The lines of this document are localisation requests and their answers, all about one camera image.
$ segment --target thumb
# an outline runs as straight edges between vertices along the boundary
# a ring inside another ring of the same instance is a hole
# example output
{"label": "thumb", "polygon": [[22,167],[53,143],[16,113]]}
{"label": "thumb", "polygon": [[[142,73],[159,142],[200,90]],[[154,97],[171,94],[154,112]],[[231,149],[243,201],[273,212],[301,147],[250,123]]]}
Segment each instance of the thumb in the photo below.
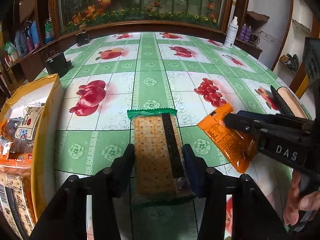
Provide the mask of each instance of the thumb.
{"label": "thumb", "polygon": [[312,192],[304,196],[298,204],[300,210],[313,211],[320,208],[320,191]]}

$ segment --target purple bottle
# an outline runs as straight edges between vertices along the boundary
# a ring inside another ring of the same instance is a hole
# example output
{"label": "purple bottle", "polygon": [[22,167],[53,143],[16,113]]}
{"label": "purple bottle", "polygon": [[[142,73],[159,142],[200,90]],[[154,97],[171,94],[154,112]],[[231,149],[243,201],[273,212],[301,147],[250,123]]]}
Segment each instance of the purple bottle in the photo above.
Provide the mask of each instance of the purple bottle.
{"label": "purple bottle", "polygon": [[240,35],[239,35],[239,39],[243,40],[244,39],[244,36],[245,36],[245,32],[247,30],[247,25],[242,25],[241,27],[241,31],[240,31]]}
{"label": "purple bottle", "polygon": [[251,36],[251,33],[252,33],[252,29],[251,29],[251,26],[249,26],[245,32],[245,35],[244,35],[244,41],[245,42],[248,42],[249,39],[250,39],[250,36]]}

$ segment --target table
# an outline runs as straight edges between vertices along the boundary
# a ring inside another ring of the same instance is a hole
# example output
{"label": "table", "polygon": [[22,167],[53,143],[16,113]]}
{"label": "table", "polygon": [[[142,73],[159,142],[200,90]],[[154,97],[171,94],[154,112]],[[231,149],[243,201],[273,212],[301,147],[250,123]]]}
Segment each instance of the table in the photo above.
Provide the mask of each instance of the table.
{"label": "table", "polygon": [[[143,108],[177,109],[183,143],[189,143],[208,166],[238,177],[240,174],[197,127],[197,123],[214,107],[195,93],[194,88],[203,78],[208,78],[235,112],[247,110],[275,114],[279,111],[260,95],[259,88],[270,91],[270,85],[276,89],[287,87],[265,65],[240,48],[227,49],[219,42],[181,34],[116,34],[91,40],[81,47],[75,44],[64,54],[72,61],[72,68],[60,79],[65,94],[56,132],[57,188],[69,175],[94,175],[121,156],[127,144],[134,143],[127,110]],[[44,69],[37,78],[45,75]],[[106,83],[106,95],[96,111],[84,113],[77,109],[70,113],[79,100],[80,96],[76,94],[79,86],[85,87],[96,80]],[[247,173],[282,218],[291,168],[257,154]],[[135,195],[134,184],[132,174],[126,194],[114,200],[122,239],[196,239],[204,199],[177,206],[135,210],[130,208]],[[92,234],[90,198],[87,210],[88,233]],[[228,236],[230,233],[226,231],[225,237]]]}

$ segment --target orange snack bag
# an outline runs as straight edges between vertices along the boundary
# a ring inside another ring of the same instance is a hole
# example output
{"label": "orange snack bag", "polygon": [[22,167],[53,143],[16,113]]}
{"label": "orange snack bag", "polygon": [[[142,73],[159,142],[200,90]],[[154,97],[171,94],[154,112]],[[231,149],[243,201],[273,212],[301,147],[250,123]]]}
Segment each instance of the orange snack bag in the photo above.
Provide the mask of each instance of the orange snack bag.
{"label": "orange snack bag", "polygon": [[245,173],[257,152],[257,143],[250,135],[224,125],[224,117],[232,111],[230,104],[220,106],[199,122],[198,127],[209,136],[238,172]]}

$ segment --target cracker package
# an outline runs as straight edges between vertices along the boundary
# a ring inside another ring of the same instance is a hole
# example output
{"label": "cracker package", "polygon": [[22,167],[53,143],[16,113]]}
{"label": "cracker package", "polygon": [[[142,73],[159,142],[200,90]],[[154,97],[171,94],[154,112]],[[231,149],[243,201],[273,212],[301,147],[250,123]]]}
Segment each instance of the cracker package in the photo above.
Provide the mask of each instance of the cracker package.
{"label": "cracker package", "polygon": [[250,135],[224,125],[224,117],[232,111],[229,103],[220,106],[199,122],[198,127],[207,134],[238,172],[245,173],[257,152],[257,143]]}
{"label": "cracker package", "polygon": [[27,240],[35,224],[31,169],[0,168],[0,209],[12,230]]}
{"label": "cracker package", "polygon": [[193,197],[174,109],[128,110],[134,127],[133,204],[176,203]]}

